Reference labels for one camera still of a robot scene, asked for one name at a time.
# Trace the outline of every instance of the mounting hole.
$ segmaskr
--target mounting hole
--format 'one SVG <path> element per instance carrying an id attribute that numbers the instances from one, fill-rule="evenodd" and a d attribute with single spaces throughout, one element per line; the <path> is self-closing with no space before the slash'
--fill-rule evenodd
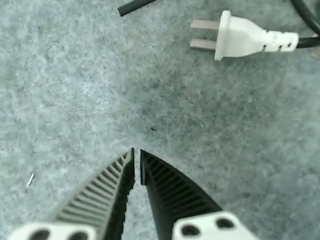
<path id="1" fill-rule="evenodd" d="M 50 232 L 48 230 L 36 231 L 29 240 L 47 240 L 49 238 Z"/>
<path id="2" fill-rule="evenodd" d="M 71 235 L 68 240 L 87 240 L 87 239 L 88 239 L 88 235 L 85 232 L 79 231 Z"/>
<path id="3" fill-rule="evenodd" d="M 199 229 L 193 225 L 185 225 L 182 227 L 181 232 L 183 236 L 197 236 L 200 234 Z"/>
<path id="4" fill-rule="evenodd" d="M 230 221 L 228 219 L 225 219 L 225 218 L 218 219 L 216 221 L 216 224 L 221 229 L 230 229 L 230 228 L 233 228 L 235 226 L 232 221 Z"/>

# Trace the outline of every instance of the gray carpet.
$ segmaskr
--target gray carpet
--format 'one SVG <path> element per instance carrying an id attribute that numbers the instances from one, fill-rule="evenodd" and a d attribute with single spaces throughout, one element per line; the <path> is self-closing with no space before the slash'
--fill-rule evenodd
<path id="1" fill-rule="evenodd" d="M 0 2 L 0 239 L 130 147 L 179 168 L 262 240 L 320 239 L 320 59 L 216 62 L 189 48 L 202 34 L 191 20 L 225 9 L 310 35 L 290 2 L 157 0 L 121 18 L 126 2 Z M 138 239 L 157 237 L 136 184 L 123 240 Z"/>

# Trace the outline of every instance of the black cable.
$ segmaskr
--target black cable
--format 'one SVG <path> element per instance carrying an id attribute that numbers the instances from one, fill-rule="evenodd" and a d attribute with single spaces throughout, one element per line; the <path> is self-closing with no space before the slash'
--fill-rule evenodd
<path id="1" fill-rule="evenodd" d="M 129 2 L 123 6 L 118 7 L 118 11 L 120 16 L 122 17 L 154 1 L 155 0 L 133 0 L 132 2 Z"/>
<path id="2" fill-rule="evenodd" d="M 306 25 L 318 34 L 318 37 L 300 38 L 297 48 L 304 49 L 320 46 L 320 22 L 316 16 L 312 14 L 303 0 L 291 0 L 291 2 Z"/>

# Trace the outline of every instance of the white power plug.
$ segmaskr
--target white power plug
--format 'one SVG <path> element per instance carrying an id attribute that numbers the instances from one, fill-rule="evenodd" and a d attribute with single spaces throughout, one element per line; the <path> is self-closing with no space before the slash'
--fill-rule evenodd
<path id="1" fill-rule="evenodd" d="M 220 21 L 194 20 L 191 27 L 218 31 L 216 41 L 192 39 L 192 48 L 215 50 L 214 60 L 243 57 L 258 52 L 292 52 L 297 48 L 296 32 L 266 31 L 254 22 L 222 12 Z"/>

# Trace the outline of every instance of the plug prong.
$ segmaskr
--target plug prong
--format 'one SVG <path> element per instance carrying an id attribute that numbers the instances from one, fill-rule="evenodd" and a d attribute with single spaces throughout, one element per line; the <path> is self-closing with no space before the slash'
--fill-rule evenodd
<path id="1" fill-rule="evenodd" d="M 193 20 L 191 23 L 193 29 L 207 29 L 207 30 L 218 30 L 218 21 L 205 21 L 205 20 Z"/>
<path id="2" fill-rule="evenodd" d="M 209 50 L 216 50 L 217 42 L 205 40 L 205 39 L 191 39 L 190 47 L 197 48 L 197 49 L 209 49 Z"/>

